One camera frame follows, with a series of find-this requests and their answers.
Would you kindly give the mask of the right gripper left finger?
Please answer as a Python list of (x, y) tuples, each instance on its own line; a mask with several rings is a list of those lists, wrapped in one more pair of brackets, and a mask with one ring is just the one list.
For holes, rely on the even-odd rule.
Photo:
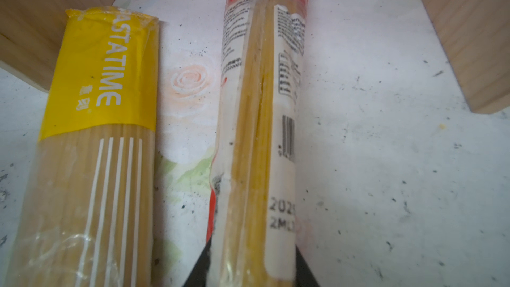
[(206, 287), (207, 272), (211, 264), (210, 248), (211, 239), (207, 241), (183, 287)]

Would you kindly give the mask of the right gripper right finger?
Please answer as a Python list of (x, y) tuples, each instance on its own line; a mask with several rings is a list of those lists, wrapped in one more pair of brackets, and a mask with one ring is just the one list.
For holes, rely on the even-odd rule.
[(296, 246), (296, 287), (320, 287), (307, 262)]

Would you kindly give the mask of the red spaghetti bag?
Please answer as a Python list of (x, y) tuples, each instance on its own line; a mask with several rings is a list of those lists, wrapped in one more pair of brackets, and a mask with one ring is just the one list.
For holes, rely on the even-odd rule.
[(296, 284), (295, 129), (309, 0), (227, 0), (207, 286)]

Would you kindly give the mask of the yellow spaghetti bag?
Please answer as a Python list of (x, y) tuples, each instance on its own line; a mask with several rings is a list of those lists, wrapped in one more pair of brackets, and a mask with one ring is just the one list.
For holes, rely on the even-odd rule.
[(159, 20), (67, 15), (5, 286), (149, 286)]

